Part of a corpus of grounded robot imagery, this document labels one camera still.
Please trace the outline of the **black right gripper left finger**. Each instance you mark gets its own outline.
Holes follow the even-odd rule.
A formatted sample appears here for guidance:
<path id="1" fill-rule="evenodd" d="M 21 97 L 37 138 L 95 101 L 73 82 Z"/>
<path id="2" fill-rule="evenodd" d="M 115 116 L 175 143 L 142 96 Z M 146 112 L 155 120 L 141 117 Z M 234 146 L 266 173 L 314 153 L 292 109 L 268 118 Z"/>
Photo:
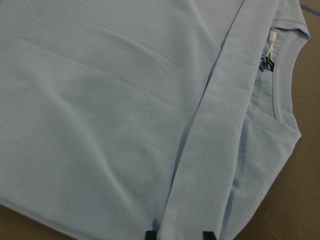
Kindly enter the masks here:
<path id="1" fill-rule="evenodd" d="M 157 240 L 157 235 L 156 230 L 148 230 L 145 232 L 144 240 Z"/>

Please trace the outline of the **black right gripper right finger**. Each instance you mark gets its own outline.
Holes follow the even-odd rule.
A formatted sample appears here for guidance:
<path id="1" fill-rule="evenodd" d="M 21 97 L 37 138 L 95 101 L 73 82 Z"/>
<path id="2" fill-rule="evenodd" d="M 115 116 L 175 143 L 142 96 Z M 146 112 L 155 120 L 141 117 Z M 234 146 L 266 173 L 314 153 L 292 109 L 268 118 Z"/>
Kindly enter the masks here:
<path id="1" fill-rule="evenodd" d="M 213 231 L 203 231 L 202 232 L 203 240 L 216 240 L 216 235 Z"/>

